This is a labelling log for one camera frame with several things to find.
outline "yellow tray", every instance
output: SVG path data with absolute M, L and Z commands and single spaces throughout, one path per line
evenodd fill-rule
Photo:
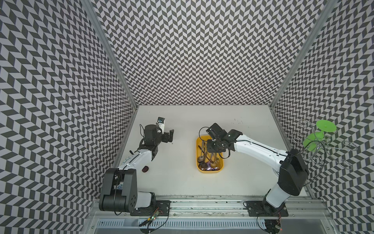
M 203 139 L 203 140 L 209 140 L 209 139 L 212 139 L 209 135 L 206 135 L 206 136 L 201 136 L 201 139 Z M 219 169 L 219 170 L 217 170 L 217 171 L 202 171 L 202 170 L 200 170 L 199 169 L 199 163 L 197 162 L 197 159 L 200 157 L 200 155 L 201 155 L 201 150 L 200 150 L 200 148 L 199 148 L 199 146 L 201 147 L 201 143 L 202 143 L 202 141 L 201 141 L 201 139 L 198 137 L 197 138 L 197 140 L 196 140 L 196 159 L 195 159 L 195 161 L 196 161 L 196 167 L 197 167 L 197 169 L 201 172 L 201 173 L 218 173 L 218 172 L 220 172 L 220 171 L 222 171 L 222 169 L 223 169 L 223 167 L 224 167 L 224 162 L 223 162 L 223 159 L 220 157 L 220 163 L 219 163 L 219 167 L 221 168 L 221 169 Z M 209 158 L 211 157 L 212 155 L 211 155 L 211 153 L 208 153 L 208 155 L 206 156 L 207 158 L 205 159 L 205 162 L 208 162 L 209 161 Z

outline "chevron patterned wall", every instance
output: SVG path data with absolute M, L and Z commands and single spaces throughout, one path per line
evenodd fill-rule
M 0 233 L 76 233 L 130 103 L 78 0 L 0 1 Z
M 141 105 L 269 104 L 326 0 L 92 0 Z
M 352 171 L 329 159 L 311 183 L 342 233 L 374 231 L 373 11 L 373 0 L 339 1 L 275 108 L 289 136 L 301 131 L 301 119 L 328 119 L 338 126 L 333 144 L 359 145 L 357 152 L 333 151 Z M 314 177 L 320 167 L 310 167 Z

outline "cable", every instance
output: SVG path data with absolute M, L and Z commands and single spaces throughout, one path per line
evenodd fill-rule
M 263 145 L 260 145 L 260 144 L 257 144 L 257 143 L 255 143 L 255 142 L 251 142 L 251 141 L 248 141 L 248 140 L 238 140 L 238 141 L 236 141 L 236 142 L 250 142 L 251 144 L 255 144 L 255 145 L 261 146 L 261 147 L 263 147 L 263 148 L 265 148 L 265 149 L 267 149 L 267 150 L 272 151 L 273 153 L 279 154 L 278 152 L 275 152 L 274 150 L 271 150 L 271 149 L 269 149 L 269 148 L 267 148 L 267 147 L 265 147 L 265 146 L 263 146 Z
M 166 221 L 161 225 L 161 226 L 159 226 L 158 228 L 156 228 L 155 230 L 157 230 L 157 229 L 159 229 L 160 227 L 162 227 L 163 225 L 165 225 L 165 223 L 168 221 L 168 219 L 169 219 L 169 215 L 170 215 L 170 207 L 169 206 L 167 206 L 168 207 L 168 210 L 169 210 L 169 212 L 168 212 L 168 218 L 166 219 Z
M 204 142 L 207 142 L 206 140 L 203 140 L 203 139 L 201 139 L 201 137 L 200 137 L 200 131 L 201 131 L 201 129 L 203 129 L 203 128 L 209 128 L 209 127 L 202 127 L 202 128 L 200 128 L 200 130 L 199 130 L 199 138 L 200 138 L 200 140 L 202 140 L 202 141 L 204 141 Z
M 324 148 L 324 164 L 321 166 L 321 168 L 319 169 L 319 173 L 313 177 L 313 179 L 311 179 L 308 183 L 306 183 L 305 185 L 308 185 L 310 183 L 312 183 L 322 172 L 322 169 L 326 166 L 326 149 L 325 149 L 325 146 L 322 144 L 322 147 Z
M 281 215 L 280 215 L 280 212 L 278 213 L 279 214 L 279 217 L 278 217 L 278 225 L 281 225 L 280 223 L 280 221 L 281 221 Z M 258 227 L 261 229 L 261 230 L 263 230 L 263 231 L 265 231 L 265 232 L 267 232 L 265 229 L 263 229 L 261 226 L 260 226 L 260 224 L 258 223 L 258 217 L 260 216 L 260 215 L 264 215 L 264 216 L 267 216 L 267 217 L 272 217 L 272 216 L 269 216 L 269 215 L 267 215 L 267 214 L 258 214 L 257 215 L 257 218 L 256 218 L 256 223 L 257 223 L 257 225 L 258 225 Z
M 162 129 L 160 128 L 158 123 L 156 123 L 156 127 L 162 132 Z
M 231 151 L 229 150 L 229 155 L 228 155 L 226 158 L 229 158 L 229 157 L 230 157 L 230 152 L 231 152 Z M 224 157 L 221 156 L 221 153 L 219 153 L 219 155 L 220 155 L 220 157 L 221 157 L 222 159 L 226 159 L 226 158 L 224 158 Z
M 122 212 L 119 213 L 119 214 L 116 213 L 116 193 L 117 193 L 117 186 L 118 186 L 118 182 L 119 182 L 119 176 L 120 176 L 120 172 L 118 170 L 118 178 L 117 178 L 117 183 L 116 183 L 116 189 L 114 190 L 114 199 L 113 199 L 114 214 L 117 215 L 117 216 L 122 214 Z
M 144 133 L 143 125 L 139 124 L 139 127 L 140 127 L 140 135 L 144 138 L 144 135 L 141 134 L 141 129 L 143 129 L 143 133 Z
M 143 142 L 144 142 L 144 138 L 142 138 L 142 139 L 140 140 L 140 142 L 139 142 L 139 148 L 141 147 L 141 144 L 143 144 Z
M 265 216 L 269 216 L 269 215 L 267 215 L 267 214 L 258 214 L 258 215 L 257 215 L 257 218 L 256 218 L 257 226 L 258 226 L 261 230 L 266 231 L 266 230 L 262 229 L 262 227 L 261 227 L 261 226 L 259 225 L 259 223 L 258 223 L 258 217 L 259 217 L 260 215 L 265 215 Z
M 326 158 L 327 158 L 327 154 L 326 154 L 326 148 L 325 148 L 325 145 L 322 143 L 322 142 L 320 142 L 319 140 L 313 140 L 313 141 L 310 141 L 305 147 L 304 147 L 304 149 L 302 150 L 302 151 L 300 151 L 298 154 L 301 154 L 302 152 L 304 152 L 305 151 L 305 149 L 307 149 L 308 148 L 308 146 L 312 143 L 312 142 L 319 142 L 319 143 L 321 143 L 321 145 L 322 145 L 322 147 L 323 147 L 323 149 L 324 149 L 324 163 L 323 163 L 323 165 L 321 166 L 321 169 L 319 170 L 319 173 L 315 176 L 315 177 L 313 177 L 308 183 L 306 183 L 306 184 L 304 184 L 304 186 L 305 185 L 308 185 L 308 184 L 310 184 L 310 183 L 312 183 L 321 173 L 322 173 L 322 169 L 326 166 Z

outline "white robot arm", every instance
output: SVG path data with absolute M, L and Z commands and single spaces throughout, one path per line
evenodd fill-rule
M 273 168 L 277 173 L 281 166 L 281 161 L 287 157 L 284 150 L 272 148 L 263 143 L 257 142 L 246 135 L 240 135 L 234 143 L 235 151 L 248 154 Z
M 297 150 L 279 150 L 257 142 L 234 129 L 227 133 L 216 123 L 207 129 L 207 133 L 212 137 L 212 140 L 207 142 L 208 152 L 221 153 L 228 149 L 229 156 L 230 150 L 242 152 L 268 164 L 279 175 L 278 183 L 262 201 L 263 213 L 273 215 L 279 212 L 286 199 L 291 195 L 300 194 L 308 177 L 308 170 Z
M 156 125 L 147 125 L 138 150 L 134 153 L 130 151 L 131 155 L 118 168 L 106 171 L 100 194 L 100 210 L 131 213 L 134 209 L 145 207 L 145 213 L 154 211 L 154 193 L 138 192 L 136 172 L 155 158 L 161 142 L 173 141 L 174 130 L 165 133 L 164 121 L 159 117 Z

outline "metal spoon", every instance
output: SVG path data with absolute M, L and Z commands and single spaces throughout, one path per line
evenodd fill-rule
M 212 168 L 215 170 L 215 171 L 218 171 L 220 170 L 221 168 L 219 167 L 219 164 L 220 164 L 220 159 L 217 157 L 217 153 L 214 153 L 214 164 L 211 164 Z
M 212 168 L 215 168 L 215 167 L 217 167 L 217 161 L 216 161 L 216 156 L 214 156 L 213 157 L 213 153 L 211 153 L 211 158 L 210 158 L 210 162 L 211 162 L 211 167 Z
M 200 153 L 200 157 L 197 158 L 197 162 L 200 164 L 204 161 L 204 155 L 203 155 L 203 150 L 201 149 L 200 146 L 199 146 L 199 149 L 200 149 L 201 153 Z
M 200 163 L 199 165 L 199 169 L 202 170 L 202 171 L 206 171 L 208 169 L 208 165 L 206 164 L 205 162 L 205 159 L 206 159 L 206 155 L 208 154 L 207 151 L 204 152 L 204 159 L 202 161 L 202 163 Z

